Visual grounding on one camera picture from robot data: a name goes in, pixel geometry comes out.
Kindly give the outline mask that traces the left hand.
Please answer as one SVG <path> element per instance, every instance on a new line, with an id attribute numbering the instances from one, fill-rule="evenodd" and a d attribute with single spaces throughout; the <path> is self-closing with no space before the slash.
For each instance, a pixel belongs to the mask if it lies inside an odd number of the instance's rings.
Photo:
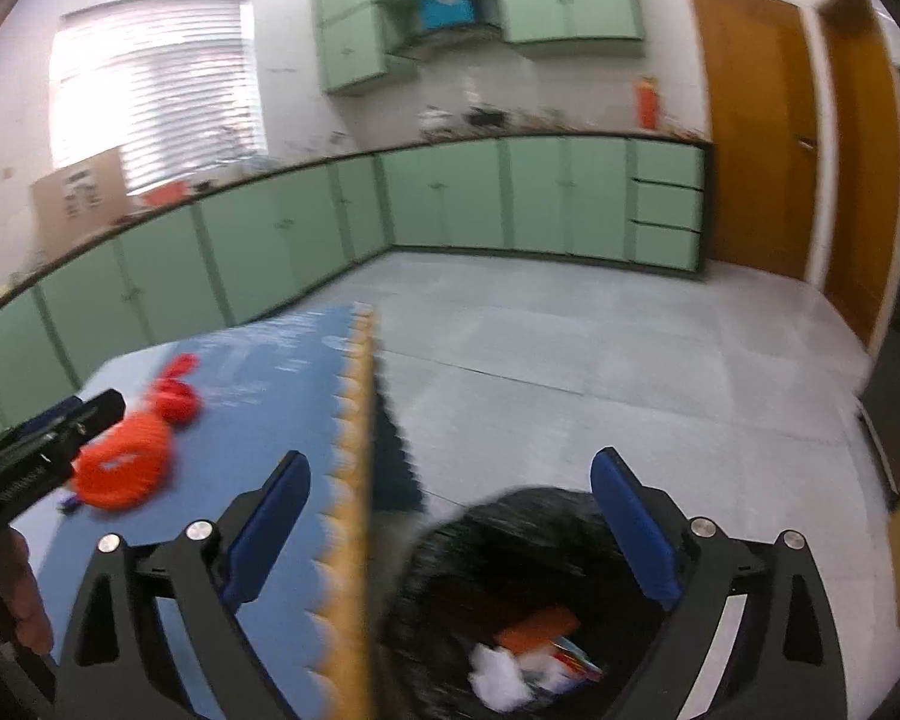
<path id="1" fill-rule="evenodd" d="M 35 655 L 45 656 L 52 651 L 55 636 L 29 557 L 25 538 L 16 528 L 4 528 L 0 532 L 2 604 L 13 621 L 14 639 Z"/>

